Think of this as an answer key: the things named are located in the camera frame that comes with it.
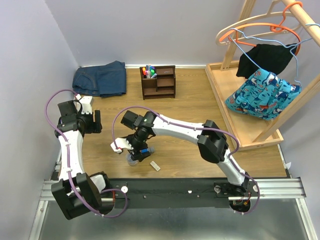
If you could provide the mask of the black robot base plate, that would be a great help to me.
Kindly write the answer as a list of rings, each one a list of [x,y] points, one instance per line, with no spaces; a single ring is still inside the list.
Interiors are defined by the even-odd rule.
[[[109,188],[128,191],[129,209],[228,208],[244,199],[222,178],[111,178]]]

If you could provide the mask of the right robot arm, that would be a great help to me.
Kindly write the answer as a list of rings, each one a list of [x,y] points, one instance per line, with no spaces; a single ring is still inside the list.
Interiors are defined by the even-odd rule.
[[[227,132],[222,131],[211,120],[192,123],[175,120],[152,111],[138,115],[126,111],[121,123],[134,132],[114,140],[113,150],[122,153],[128,150],[132,162],[141,162],[151,155],[147,140],[156,136],[182,139],[197,145],[200,156],[216,164],[227,177],[226,193],[230,196],[244,196],[248,190],[247,173],[233,158],[227,143]]]

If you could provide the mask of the clear round pin container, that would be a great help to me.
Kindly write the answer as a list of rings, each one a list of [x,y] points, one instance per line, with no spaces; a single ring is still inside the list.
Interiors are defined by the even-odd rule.
[[[133,157],[129,153],[126,155],[126,161],[130,166],[135,166],[139,163],[139,161],[134,160]]]

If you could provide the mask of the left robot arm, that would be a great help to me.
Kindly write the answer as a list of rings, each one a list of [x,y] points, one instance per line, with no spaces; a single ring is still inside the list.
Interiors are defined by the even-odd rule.
[[[84,136],[102,131],[101,113],[92,109],[93,101],[93,97],[84,96],[58,104],[61,116],[55,135],[61,146],[61,169],[58,182],[51,186],[51,193],[67,220],[90,211],[77,195],[103,214],[111,210],[110,207],[103,208],[102,204],[102,198],[111,191],[108,176],[103,171],[88,175],[83,167]]]

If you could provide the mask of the brown wooden desk organizer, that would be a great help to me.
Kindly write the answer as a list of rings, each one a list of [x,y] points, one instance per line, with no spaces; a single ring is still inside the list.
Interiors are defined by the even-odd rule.
[[[176,97],[175,65],[154,66],[157,74],[155,78],[144,76],[143,67],[149,70],[147,65],[139,68],[143,100]]]

